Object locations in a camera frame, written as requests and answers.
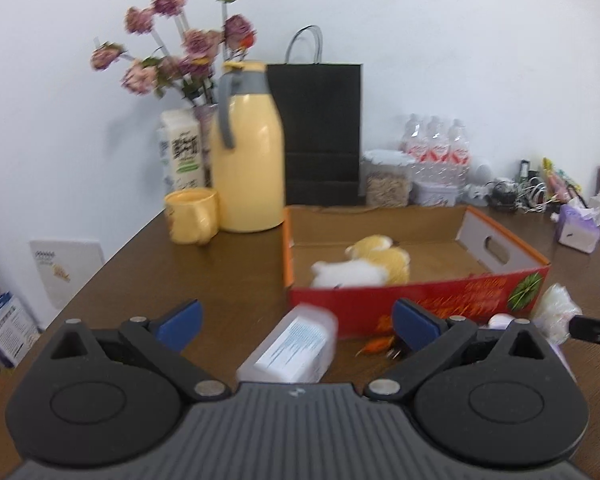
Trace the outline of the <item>white leaflet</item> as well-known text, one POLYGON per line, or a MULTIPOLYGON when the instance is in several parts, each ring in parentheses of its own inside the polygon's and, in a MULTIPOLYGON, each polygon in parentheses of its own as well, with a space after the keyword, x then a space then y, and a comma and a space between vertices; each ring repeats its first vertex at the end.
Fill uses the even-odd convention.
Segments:
POLYGON ((94 240, 30 240, 29 246, 48 299, 58 311, 105 263, 94 240))

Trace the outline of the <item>middle water bottle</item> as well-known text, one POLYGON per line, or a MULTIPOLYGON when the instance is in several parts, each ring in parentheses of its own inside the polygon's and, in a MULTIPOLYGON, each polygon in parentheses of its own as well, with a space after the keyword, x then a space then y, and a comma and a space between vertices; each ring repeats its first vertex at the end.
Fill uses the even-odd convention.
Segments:
POLYGON ((444 164, 450 154, 449 136, 443 131, 443 122, 438 116, 431 116, 426 125, 427 151, 425 162, 444 164))

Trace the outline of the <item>purple tissue pack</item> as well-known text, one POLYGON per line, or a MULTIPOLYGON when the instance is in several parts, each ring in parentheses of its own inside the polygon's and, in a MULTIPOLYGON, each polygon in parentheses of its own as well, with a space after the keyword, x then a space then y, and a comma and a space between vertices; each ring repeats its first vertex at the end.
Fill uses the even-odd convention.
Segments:
POLYGON ((562 204, 558 213, 552 215, 556 221, 556 242, 591 255, 600 241, 599 214, 598 208, 585 207, 578 198, 562 204))

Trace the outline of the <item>white milk carton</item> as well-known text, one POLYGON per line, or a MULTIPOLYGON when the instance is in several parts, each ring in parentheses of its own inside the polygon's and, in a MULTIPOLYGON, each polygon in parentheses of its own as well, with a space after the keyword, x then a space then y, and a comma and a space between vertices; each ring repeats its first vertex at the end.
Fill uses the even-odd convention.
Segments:
POLYGON ((199 122, 187 108, 160 115, 159 152, 166 192, 206 185, 199 122))

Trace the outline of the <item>white plastic rectangular case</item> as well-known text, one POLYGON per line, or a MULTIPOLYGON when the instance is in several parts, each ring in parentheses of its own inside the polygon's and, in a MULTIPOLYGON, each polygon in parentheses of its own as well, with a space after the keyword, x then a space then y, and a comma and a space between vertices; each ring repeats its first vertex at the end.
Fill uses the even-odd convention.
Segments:
POLYGON ((332 365, 338 320, 310 304, 292 308, 236 372, 238 382, 316 384, 332 365))

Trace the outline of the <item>dried orange flower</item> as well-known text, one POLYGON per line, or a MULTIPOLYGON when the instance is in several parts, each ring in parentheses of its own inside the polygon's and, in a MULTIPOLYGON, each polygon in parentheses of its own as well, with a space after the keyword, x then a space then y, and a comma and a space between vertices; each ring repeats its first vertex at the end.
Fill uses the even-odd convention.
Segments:
POLYGON ((381 336, 370 339, 364 346, 356 352, 356 356, 373 356, 374 354, 386 354, 389 352, 396 341, 395 336, 381 336))

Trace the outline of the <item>right water bottle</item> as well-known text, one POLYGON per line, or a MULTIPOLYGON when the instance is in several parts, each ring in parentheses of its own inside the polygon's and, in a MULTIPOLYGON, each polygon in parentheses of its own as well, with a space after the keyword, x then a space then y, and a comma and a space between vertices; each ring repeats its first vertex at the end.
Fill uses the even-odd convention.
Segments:
POLYGON ((470 165, 470 146, 464 122, 455 119, 449 128, 449 172, 453 183, 462 186, 470 165))

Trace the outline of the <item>black paper shopping bag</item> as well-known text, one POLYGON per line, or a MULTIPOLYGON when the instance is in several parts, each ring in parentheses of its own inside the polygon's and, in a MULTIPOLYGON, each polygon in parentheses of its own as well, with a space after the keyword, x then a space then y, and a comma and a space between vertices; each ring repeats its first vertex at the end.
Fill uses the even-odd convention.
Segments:
POLYGON ((355 206, 360 202, 362 66, 322 62, 323 35, 314 37, 313 61, 270 64, 268 85, 282 120, 287 205, 355 206))

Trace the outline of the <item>colourful snack packet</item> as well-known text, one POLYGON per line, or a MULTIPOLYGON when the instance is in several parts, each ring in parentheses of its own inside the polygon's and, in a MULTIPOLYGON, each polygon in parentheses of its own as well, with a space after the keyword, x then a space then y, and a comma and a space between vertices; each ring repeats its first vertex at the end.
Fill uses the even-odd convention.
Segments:
POLYGON ((551 159, 543 157, 541 168, 547 191, 550 192, 550 197, 554 202, 566 204, 573 198, 580 200, 580 186, 564 170, 555 165, 551 159))

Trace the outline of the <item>yellow ceramic mug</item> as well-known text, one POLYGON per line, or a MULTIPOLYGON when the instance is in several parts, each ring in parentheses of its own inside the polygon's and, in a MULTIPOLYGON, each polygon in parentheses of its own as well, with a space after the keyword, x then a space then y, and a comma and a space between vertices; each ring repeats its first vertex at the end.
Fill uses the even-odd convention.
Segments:
POLYGON ((170 239, 180 245, 207 245, 219 232, 218 193, 212 188, 186 188, 164 198, 170 239))

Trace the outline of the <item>left water bottle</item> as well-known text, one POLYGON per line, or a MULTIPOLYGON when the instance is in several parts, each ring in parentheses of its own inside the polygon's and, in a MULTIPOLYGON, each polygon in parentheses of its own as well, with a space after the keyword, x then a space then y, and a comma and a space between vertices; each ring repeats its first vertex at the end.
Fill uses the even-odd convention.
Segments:
POLYGON ((424 162, 426 160, 428 151, 427 133, 422 128, 422 121, 417 114, 411 114, 405 124, 400 150, 411 156, 415 162, 424 162))

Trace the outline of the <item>plush corgi toy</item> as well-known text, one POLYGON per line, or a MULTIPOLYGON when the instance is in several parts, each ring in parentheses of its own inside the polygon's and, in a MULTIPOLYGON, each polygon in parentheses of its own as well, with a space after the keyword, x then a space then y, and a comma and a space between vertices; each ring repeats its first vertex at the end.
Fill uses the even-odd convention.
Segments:
POLYGON ((406 285, 411 281, 411 256, 385 235, 358 240, 340 262, 317 261, 311 266, 312 288, 340 289, 406 285))

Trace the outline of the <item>clear seed storage container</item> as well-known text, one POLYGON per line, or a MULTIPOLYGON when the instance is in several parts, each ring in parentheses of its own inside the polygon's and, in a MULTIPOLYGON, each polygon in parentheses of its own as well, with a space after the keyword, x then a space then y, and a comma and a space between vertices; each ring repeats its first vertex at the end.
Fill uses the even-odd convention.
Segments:
POLYGON ((375 208, 406 207, 410 201, 414 165, 415 159, 402 151, 364 152, 361 170, 366 205, 375 208))

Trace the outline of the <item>water bottle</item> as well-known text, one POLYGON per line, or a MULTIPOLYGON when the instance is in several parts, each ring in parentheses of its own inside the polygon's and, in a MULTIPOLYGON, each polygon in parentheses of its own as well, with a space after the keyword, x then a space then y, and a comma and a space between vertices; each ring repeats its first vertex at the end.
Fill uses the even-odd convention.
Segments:
POLYGON ((464 122, 455 119, 449 128, 449 172, 453 183, 462 186, 470 165, 470 146, 464 122))
POLYGON ((443 131, 443 122, 438 116, 431 116, 426 125, 427 151, 425 162, 444 164, 450 154, 449 136, 443 131))
POLYGON ((417 114, 411 114, 405 124, 400 150, 411 156, 415 162, 424 162, 426 160, 428 151, 427 133, 422 128, 422 121, 417 114))

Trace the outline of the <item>white toy robot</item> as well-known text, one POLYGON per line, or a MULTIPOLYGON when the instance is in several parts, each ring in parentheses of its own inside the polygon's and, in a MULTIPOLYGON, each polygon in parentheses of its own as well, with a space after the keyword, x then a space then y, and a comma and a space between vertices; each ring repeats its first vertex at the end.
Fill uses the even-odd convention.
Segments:
POLYGON ((477 207, 486 206, 486 196, 494 179, 493 168, 486 159, 474 158, 468 170, 466 198, 468 203, 477 207))

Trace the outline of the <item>yellow thermos jug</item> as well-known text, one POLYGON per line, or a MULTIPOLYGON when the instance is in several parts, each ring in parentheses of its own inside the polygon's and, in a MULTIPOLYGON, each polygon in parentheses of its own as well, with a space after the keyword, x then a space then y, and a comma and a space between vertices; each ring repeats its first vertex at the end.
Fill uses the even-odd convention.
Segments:
POLYGON ((283 222, 284 133, 264 63, 223 64, 210 155, 221 230, 262 232, 283 222))

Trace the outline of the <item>red orange cardboard box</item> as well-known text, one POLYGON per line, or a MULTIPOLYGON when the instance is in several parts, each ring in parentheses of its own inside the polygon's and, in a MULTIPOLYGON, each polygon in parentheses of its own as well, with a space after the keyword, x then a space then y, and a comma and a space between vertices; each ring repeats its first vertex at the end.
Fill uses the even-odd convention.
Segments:
POLYGON ((332 312, 341 338, 379 336, 401 298, 448 318, 484 324, 532 311, 550 260, 471 206, 366 209, 290 206, 283 223, 284 283, 293 307, 332 312), (311 266, 340 263, 348 247, 385 235, 411 258, 404 285, 318 289, 311 266))

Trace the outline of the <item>small white tin box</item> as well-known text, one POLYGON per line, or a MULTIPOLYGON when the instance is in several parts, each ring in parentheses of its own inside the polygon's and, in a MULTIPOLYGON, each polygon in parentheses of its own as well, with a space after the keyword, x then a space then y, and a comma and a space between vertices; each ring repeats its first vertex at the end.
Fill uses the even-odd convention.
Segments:
POLYGON ((454 207, 460 189, 457 185, 417 182, 413 183, 413 203, 425 207, 454 207))

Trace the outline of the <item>dried pink rose bouquet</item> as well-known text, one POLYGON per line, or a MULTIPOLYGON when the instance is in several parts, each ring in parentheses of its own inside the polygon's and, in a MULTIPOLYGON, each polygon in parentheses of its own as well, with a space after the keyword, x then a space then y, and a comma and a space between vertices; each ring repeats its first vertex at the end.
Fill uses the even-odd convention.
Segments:
POLYGON ((149 36, 156 44, 146 56, 135 56, 118 42, 95 42, 91 69, 103 72, 119 61, 129 63, 121 87, 137 96, 162 98, 173 89, 187 102, 211 105, 214 99, 214 66, 218 58, 242 62, 257 41, 257 29, 242 14, 228 13, 237 0, 219 0, 218 29, 195 28, 185 12, 187 0, 150 0, 148 6, 131 6, 123 25, 130 36, 149 36))

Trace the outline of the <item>white round lid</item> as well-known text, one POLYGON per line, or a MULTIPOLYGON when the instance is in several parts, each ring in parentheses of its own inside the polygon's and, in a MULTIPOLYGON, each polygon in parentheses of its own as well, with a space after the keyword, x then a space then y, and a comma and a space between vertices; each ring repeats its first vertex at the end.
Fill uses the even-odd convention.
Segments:
POLYGON ((488 322, 489 330, 506 330, 511 322, 514 322, 515 318, 509 314, 499 313, 493 315, 488 322))

